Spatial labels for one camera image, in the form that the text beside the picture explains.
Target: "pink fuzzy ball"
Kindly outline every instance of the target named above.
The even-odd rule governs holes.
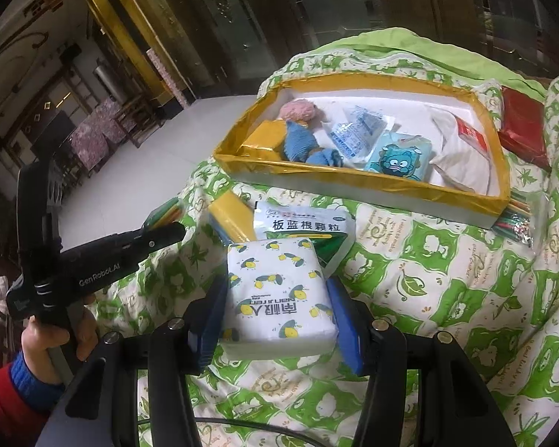
[[[316,106],[306,99],[296,99],[284,104],[279,110],[280,119],[293,121],[310,121],[315,117]]]

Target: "red label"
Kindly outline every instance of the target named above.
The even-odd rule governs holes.
[[[455,116],[455,120],[458,123],[458,135],[460,138],[466,141],[475,150],[481,152],[484,156],[488,156],[489,147],[486,145],[486,140],[482,133],[478,132],[466,121],[457,116]]]

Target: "blue cuff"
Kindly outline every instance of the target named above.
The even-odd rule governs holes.
[[[64,393],[64,385],[49,385],[38,380],[27,365],[22,353],[10,365],[10,380],[21,399],[39,413],[49,412]]]

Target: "person's arm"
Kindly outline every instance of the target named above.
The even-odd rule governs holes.
[[[77,330],[77,356],[84,361],[97,344],[95,319],[86,310]],[[0,438],[8,445],[33,445],[49,412],[64,392],[48,348],[68,342],[66,330],[31,318],[22,334],[22,353],[0,369]]]

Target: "blue gripper pad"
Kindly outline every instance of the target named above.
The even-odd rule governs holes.
[[[190,303],[184,313],[185,321],[190,324],[188,345],[195,353],[197,367],[201,371],[211,364],[218,345],[227,294],[228,270],[225,267],[213,279],[206,296]]]
[[[346,365],[358,376],[366,376],[367,350],[370,345],[368,328],[373,316],[366,304],[348,295],[341,280],[332,276],[327,280],[327,290],[337,322],[337,344]]]

